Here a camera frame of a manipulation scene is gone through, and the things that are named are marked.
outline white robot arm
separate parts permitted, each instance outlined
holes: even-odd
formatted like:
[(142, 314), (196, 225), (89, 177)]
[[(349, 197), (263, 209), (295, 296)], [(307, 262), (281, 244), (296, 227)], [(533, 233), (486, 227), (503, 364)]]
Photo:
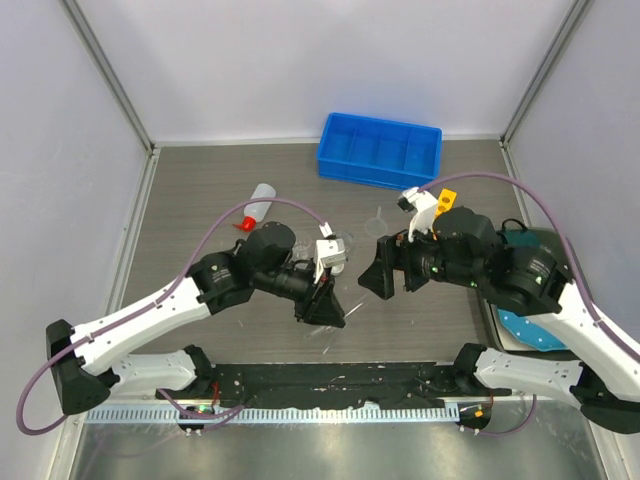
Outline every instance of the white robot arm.
[[(135, 394), (164, 388), (188, 396), (211, 385), (212, 367), (202, 349), (190, 345), (170, 354), (132, 355), (130, 352), (187, 323), (205, 319), (234, 305), (248, 302), (254, 290), (294, 301), (298, 321), (343, 327), (344, 312), (334, 293), (331, 267), (346, 261), (341, 239), (328, 225), (316, 242), (316, 257), (291, 261), (294, 233), (276, 222), (239, 240), (233, 249), (204, 256), (161, 303), (158, 297), (171, 284), (118, 312), (72, 327), (59, 320), (47, 328), (49, 358), (82, 338), (90, 341), (52, 368), (65, 414), (87, 411), (110, 394)], [(112, 325), (142, 307), (146, 313), (96, 338), (92, 333)]]
[(398, 204), (414, 213), (409, 229), (378, 240), (361, 286), (391, 298), (393, 270), (400, 270), (409, 292), (429, 280), (473, 288), (490, 304), (543, 327), (580, 359), (556, 362), (466, 344), (454, 362), (462, 390), (540, 394), (609, 430), (640, 432), (640, 345), (599, 310), (597, 321), (590, 316), (558, 252), (508, 245), (487, 217), (441, 208), (418, 188), (403, 192)]

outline blue bin compartment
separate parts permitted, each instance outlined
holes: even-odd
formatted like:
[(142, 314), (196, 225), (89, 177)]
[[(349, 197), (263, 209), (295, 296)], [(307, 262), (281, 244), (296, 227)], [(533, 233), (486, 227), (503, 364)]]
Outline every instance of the blue bin compartment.
[(441, 148), (439, 128), (332, 113), (318, 147), (318, 175), (404, 190), (438, 176)]

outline purple cable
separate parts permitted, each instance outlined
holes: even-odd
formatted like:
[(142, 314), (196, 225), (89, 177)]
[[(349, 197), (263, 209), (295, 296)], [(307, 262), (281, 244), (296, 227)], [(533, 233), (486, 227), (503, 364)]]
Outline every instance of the purple cable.
[[(224, 420), (222, 420), (222, 421), (220, 421), (218, 423), (214, 423), (212, 425), (204, 427), (201, 431), (202, 432), (205, 432), (205, 431), (211, 432), (213, 430), (217, 430), (218, 428), (226, 425), (231, 420), (233, 420), (235, 417), (240, 415), (240, 412), (242, 412), (243, 409), (244, 409), (244, 407), (240, 406), (240, 407), (238, 407), (238, 409), (230, 409), (230, 410), (227, 410), (226, 412), (223, 412), (221, 415), (226, 415), (228, 418), (225, 418)], [(173, 440), (174, 438), (183, 436), (182, 432), (176, 432), (176, 433), (172, 433), (171, 435), (168, 435), (168, 436), (164, 437), (162, 440), (157, 441), (156, 443), (148, 446), (147, 448), (145, 448), (145, 449), (143, 449), (143, 450), (141, 450), (139, 452), (136, 452), (136, 453), (115, 453), (115, 452), (109, 451), (107, 448), (104, 447), (104, 444), (106, 443), (107, 439), (109, 438), (109, 435), (110, 434), (102, 435), (98, 439), (98, 443), (96, 445), (96, 448), (94, 449), (93, 453), (91, 454), (91, 457), (89, 458), (89, 461), (87, 462), (87, 466), (84, 468), (84, 473), (82, 474), (82, 477), (81, 477), (82, 480), (85, 480), (86, 478), (88, 478), (89, 473), (91, 473), (91, 469), (93, 468), (93, 464), (97, 460), (98, 455), (100, 454), (100, 452), (103, 452), (107, 456), (113, 457), (113, 458), (123, 458), (123, 459), (139, 458), (139, 457), (142, 457), (142, 456), (152, 452), (153, 450), (155, 450), (156, 448), (164, 445), (165, 443), (168, 443), (169, 441)]]
[[(225, 412), (219, 413), (218, 415), (220, 416), (226, 416), (227, 418), (225, 418), (224, 420), (221, 420), (217, 423), (213, 423), (211, 425), (208, 425), (206, 427), (204, 427), (201, 432), (211, 432), (213, 430), (217, 430), (221, 427), (223, 427), (224, 425), (226, 425), (227, 423), (229, 423), (231, 420), (233, 420), (234, 418), (236, 418), (238, 415), (240, 415), (240, 413), (242, 412), (242, 410), (244, 410), (243, 406), (239, 406), (236, 407), (234, 409), (229, 409)], [(200, 414), (199, 415), (200, 418), (206, 418), (204, 415)], [(139, 458), (142, 457), (144, 455), (146, 455), (147, 453), (155, 450), (156, 448), (160, 447), (161, 445), (164, 445), (165, 443), (173, 440), (174, 438), (177, 437), (182, 437), (184, 436), (182, 432), (176, 432), (173, 433), (171, 435), (168, 435), (167, 437), (163, 438), (162, 440), (157, 441), (156, 443), (154, 443), (153, 445), (148, 446), (147, 448), (136, 452), (136, 453), (115, 453), (115, 452), (111, 452), (103, 447), (102, 450), (110, 457), (114, 457), (114, 458), (125, 458), (125, 459), (130, 459), (130, 458)]]
[(582, 298), (582, 302), (584, 303), (585, 308), (593, 318), (595, 324), (599, 326), (602, 331), (605, 333), (609, 339), (615, 343), (623, 352), (633, 358), (636, 362), (640, 362), (640, 352), (636, 352), (631, 346), (627, 344), (622, 338), (620, 338), (610, 327), (600, 319), (600, 315), (596, 311), (593, 300), (589, 295), (587, 290), (587, 286), (585, 285), (584, 278), (578, 268), (578, 261), (576, 259), (575, 253), (571, 248), (571, 244), (569, 243), (569, 239), (567, 236), (562, 233), (560, 228), (560, 224), (558, 220), (551, 213), (551, 209), (549, 206), (540, 198), (538, 194), (536, 194), (533, 190), (531, 190), (526, 184), (521, 182), (520, 180), (516, 180), (515, 178), (508, 177), (506, 175), (502, 175), (500, 173), (492, 173), (492, 172), (465, 172), (465, 173), (456, 173), (454, 175), (448, 175), (446, 177), (438, 178), (432, 182), (429, 182), (418, 189), (418, 191), (423, 192), (425, 190), (430, 190), (434, 187), (437, 187), (443, 183), (451, 182), (453, 180), (459, 180), (462, 178), (473, 178), (473, 177), (481, 177), (481, 178), (493, 178), (496, 180), (502, 180), (503, 182), (510, 183), (518, 187), (520, 190), (525, 192), (527, 195), (531, 197), (531, 199), (538, 204), (542, 212), (546, 215), (551, 222), (554, 230), (558, 234), (560, 238), (560, 242), (562, 243), (562, 248), (564, 249), (565, 254), (567, 255), (567, 260), (569, 262), (569, 266), (571, 267), (571, 272), (575, 278), (576, 287), (578, 288), (578, 292), (580, 293), (580, 297)]
[(238, 405), (237, 407), (230, 408), (229, 410), (226, 410), (222, 413), (214, 413), (214, 414), (190, 412), (186, 408), (183, 408), (182, 405), (176, 402), (173, 398), (171, 398), (171, 396), (164, 389), (159, 388), (158, 393), (160, 393), (160, 395), (162, 395), (165, 398), (165, 400), (167, 400), (167, 402), (173, 405), (176, 408), (176, 410), (178, 410), (181, 414), (189, 418), (216, 420), (218, 418), (226, 417), (227, 415), (235, 413), (236, 411), (240, 412), (244, 408), (242, 405)]
[[(176, 279), (171, 284), (171, 286), (167, 289), (166, 292), (164, 292), (162, 295), (156, 298), (154, 302), (149, 303), (148, 305), (136, 310), (133, 313), (130, 313), (129, 315), (126, 315), (125, 317), (121, 318), (116, 322), (113, 322), (110, 325), (99, 328), (95, 332), (92, 332), (91, 336), (93, 338), (97, 338), (100, 335), (104, 335), (105, 333), (110, 332), (114, 328), (118, 328), (119, 326), (124, 325), (125, 323), (133, 320), (134, 318), (138, 318), (140, 315), (143, 315), (149, 310), (156, 308), (157, 304), (164, 302), (167, 298), (169, 298), (169, 296), (173, 294), (173, 292), (175, 292), (176, 288), (178, 288), (178, 285), (180, 285), (180, 282), (182, 282), (182, 280), (187, 275), (189, 267), (196, 260), (198, 255), (200, 255), (200, 252), (204, 248), (204, 245), (206, 244), (207, 240), (209, 240), (213, 232), (222, 224), (222, 222), (224, 222), (228, 217), (230, 217), (233, 213), (237, 212), (241, 208), (244, 208), (247, 205), (251, 205), (252, 203), (259, 203), (259, 202), (272, 202), (272, 203), (282, 203), (285, 205), (290, 205), (292, 207), (296, 207), (302, 210), (303, 212), (308, 213), (313, 218), (315, 218), (318, 221), (318, 223), (320, 223), (320, 225), (324, 225), (326, 223), (325, 220), (320, 215), (315, 213), (310, 208), (306, 207), (305, 205), (302, 205), (301, 203), (295, 202), (293, 200), (287, 200), (286, 198), (278, 198), (278, 197), (252, 198), (250, 200), (241, 202), (235, 207), (230, 208), (229, 210), (224, 212), (222, 215), (220, 215), (220, 217), (218, 217), (218, 219), (213, 223), (213, 225), (211, 225), (211, 228), (209, 228), (207, 233), (204, 235), (204, 237), (202, 238), (202, 240), (200, 241), (200, 243), (198, 244), (194, 252), (191, 254), (191, 257), (185, 264), (184, 268), (182, 269), (180, 274), (176, 277)], [(27, 398), (29, 397), (29, 394), (31, 393), (31, 390), (33, 390), (34, 385), (37, 383), (40, 377), (42, 377), (42, 375), (44, 375), (44, 373), (47, 370), (49, 370), (53, 365), (59, 362), (65, 355), (73, 352), (76, 348), (78, 348), (81, 345), (84, 345), (87, 342), (89, 342), (89, 337), (83, 337), (77, 342), (72, 343), (71, 345), (68, 345), (67, 347), (63, 348), (58, 353), (56, 353), (53, 357), (51, 357), (44, 365), (42, 365), (36, 371), (36, 373), (29, 379), (29, 381), (27, 382), (27, 385), (24, 387), (24, 390), (22, 390), (22, 393), (20, 394), (20, 398), (18, 399), (18, 405), (16, 407), (16, 424), (18, 425), (18, 429), (22, 433), (24, 433), (25, 435), (32, 435), (32, 436), (43, 435), (55, 429), (57, 426), (59, 426), (62, 422), (66, 420), (67, 416), (63, 415), (58, 420), (53, 422), (51, 425), (48, 425), (46, 427), (39, 428), (39, 429), (31, 429), (27, 427), (27, 425), (24, 422), (25, 404), (27, 402)]]
[(522, 422), (517, 427), (512, 428), (511, 430), (506, 430), (504, 432), (484, 432), (482, 430), (480, 430), (479, 432), (476, 432), (472, 428), (467, 428), (467, 427), (462, 427), (462, 428), (463, 428), (463, 431), (465, 432), (473, 433), (474, 435), (481, 435), (483, 437), (493, 437), (493, 438), (506, 437), (507, 435), (513, 435), (514, 433), (518, 433), (519, 431), (523, 430), (527, 425), (529, 425), (529, 423), (531, 423), (531, 420), (533, 420), (533, 417), (536, 413), (537, 408), (538, 408), (538, 397), (534, 395), (533, 399), (531, 400), (531, 410), (529, 411), (529, 415), (527, 415), (527, 418), (524, 419), (524, 422)]

